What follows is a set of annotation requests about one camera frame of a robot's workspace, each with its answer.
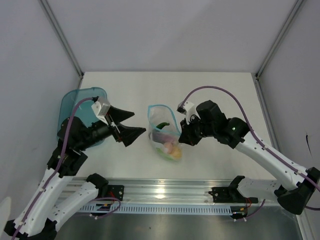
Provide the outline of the yellow toy lemon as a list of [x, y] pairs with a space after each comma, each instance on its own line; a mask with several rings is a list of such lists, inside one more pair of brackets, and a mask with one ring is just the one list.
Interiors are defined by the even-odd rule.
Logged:
[[172, 151], [170, 153], [170, 155], [174, 158], [174, 159], [180, 159], [182, 157], [182, 150], [177, 147], [177, 146], [174, 146], [172, 148]]

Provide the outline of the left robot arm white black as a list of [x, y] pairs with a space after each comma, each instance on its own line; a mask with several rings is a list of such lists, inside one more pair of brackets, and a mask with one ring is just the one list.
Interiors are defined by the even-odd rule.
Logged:
[[134, 116], [131, 111], [108, 106], [99, 111], [98, 116], [100, 119], [91, 126], [86, 126], [74, 113], [62, 122], [57, 133], [58, 145], [35, 194], [16, 219], [6, 222], [4, 232], [12, 239], [53, 240], [64, 223], [88, 202], [95, 199], [117, 201], [110, 196], [108, 180], [92, 173], [75, 193], [60, 204], [56, 203], [87, 160], [86, 149], [108, 137], [128, 147], [146, 131], [144, 127], [122, 124]]

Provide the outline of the clear zip top bag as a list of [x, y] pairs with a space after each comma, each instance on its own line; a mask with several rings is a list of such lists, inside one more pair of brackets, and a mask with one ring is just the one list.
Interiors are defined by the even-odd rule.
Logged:
[[[181, 131], [178, 127], [178, 123], [174, 115], [174, 112], [169, 106], [164, 104], [149, 105], [147, 109], [147, 119], [148, 119], [148, 139], [152, 148], [155, 150], [155, 152], [156, 152], [156, 148], [163, 148], [163, 144], [152, 141], [153, 132], [161, 132], [161, 133], [175, 136], [176, 142], [174, 142], [173, 144], [174, 146], [179, 147], [182, 152], [182, 147], [181, 147], [181, 144], [179, 143], [179, 137], [181, 135]], [[164, 127], [160, 131], [155, 130], [154, 129], [155, 126], [162, 122], [170, 123], [170, 125]], [[178, 162], [181, 159], [182, 157], [180, 159], [175, 159], [175, 160], [168, 160], [168, 159], [165, 159], [165, 160]]]

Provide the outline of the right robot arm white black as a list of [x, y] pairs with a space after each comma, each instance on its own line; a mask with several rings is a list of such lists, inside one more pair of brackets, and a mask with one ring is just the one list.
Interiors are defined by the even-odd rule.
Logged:
[[185, 115], [180, 122], [180, 143], [195, 146], [201, 139], [213, 137], [248, 156], [275, 178], [258, 180], [237, 176], [228, 189], [232, 201], [250, 197], [271, 200], [295, 215], [300, 215], [307, 207], [320, 180], [317, 168], [305, 168], [290, 160], [267, 145], [242, 119], [226, 118], [211, 100], [198, 106], [191, 102], [181, 103], [177, 111]]

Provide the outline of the purple toy eggplant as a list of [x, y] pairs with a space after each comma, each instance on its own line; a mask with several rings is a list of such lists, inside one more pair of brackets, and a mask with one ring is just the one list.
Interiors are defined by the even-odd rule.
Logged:
[[174, 135], [162, 133], [162, 132], [153, 132], [151, 134], [152, 141], [160, 144], [164, 143], [174, 143], [177, 141], [177, 138]]

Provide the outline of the dark green toy chili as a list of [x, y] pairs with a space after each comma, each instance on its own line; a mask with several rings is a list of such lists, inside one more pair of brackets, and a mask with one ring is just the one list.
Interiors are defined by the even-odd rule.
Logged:
[[167, 127], [167, 126], [169, 126], [169, 125], [170, 125], [169, 122], [161, 122], [161, 123], [159, 123], [158, 125], [156, 125], [156, 126], [154, 127], [154, 129], [155, 129], [156, 131], [160, 131], [160, 130], [162, 130], [164, 127]]

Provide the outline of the pink toy food piece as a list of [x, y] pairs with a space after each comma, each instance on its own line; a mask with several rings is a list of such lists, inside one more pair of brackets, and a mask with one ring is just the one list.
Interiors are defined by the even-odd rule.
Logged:
[[165, 142], [163, 144], [163, 152], [165, 154], [171, 154], [175, 149], [175, 145], [171, 142]]

